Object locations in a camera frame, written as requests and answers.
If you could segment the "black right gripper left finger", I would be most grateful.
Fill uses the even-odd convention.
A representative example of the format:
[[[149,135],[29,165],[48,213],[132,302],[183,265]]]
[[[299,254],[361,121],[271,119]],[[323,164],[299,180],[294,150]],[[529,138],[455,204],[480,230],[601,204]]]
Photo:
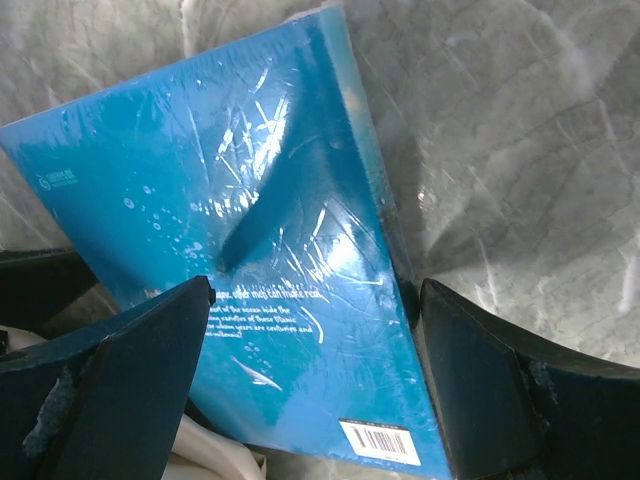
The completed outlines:
[[[4,479],[159,479],[215,293],[196,276],[1,358]]]

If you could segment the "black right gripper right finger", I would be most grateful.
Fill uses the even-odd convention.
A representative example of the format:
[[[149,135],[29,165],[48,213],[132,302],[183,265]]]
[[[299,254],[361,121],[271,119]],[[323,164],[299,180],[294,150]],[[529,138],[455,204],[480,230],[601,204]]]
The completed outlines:
[[[639,371],[421,287],[427,379],[457,479],[635,479]]]

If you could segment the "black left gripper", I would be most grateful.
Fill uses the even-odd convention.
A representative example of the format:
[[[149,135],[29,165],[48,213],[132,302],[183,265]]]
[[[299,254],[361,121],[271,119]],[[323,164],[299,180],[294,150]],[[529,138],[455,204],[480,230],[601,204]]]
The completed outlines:
[[[87,263],[70,249],[1,253],[1,324],[33,330],[98,284]]]

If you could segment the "beige canvas backpack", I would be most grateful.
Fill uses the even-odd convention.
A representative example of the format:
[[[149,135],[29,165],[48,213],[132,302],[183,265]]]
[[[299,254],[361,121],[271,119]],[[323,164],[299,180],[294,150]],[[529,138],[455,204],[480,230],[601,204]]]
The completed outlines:
[[[41,457],[50,446],[65,409],[62,398],[36,415],[36,424],[22,441],[29,459]],[[164,479],[264,479],[266,457],[181,417]]]

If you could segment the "blue thin booklet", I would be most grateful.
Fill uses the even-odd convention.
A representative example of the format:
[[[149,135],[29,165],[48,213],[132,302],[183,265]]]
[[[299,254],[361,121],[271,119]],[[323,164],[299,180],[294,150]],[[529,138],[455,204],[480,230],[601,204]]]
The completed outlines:
[[[11,123],[1,144],[120,306],[209,279],[191,398],[221,434],[450,477],[341,6]]]

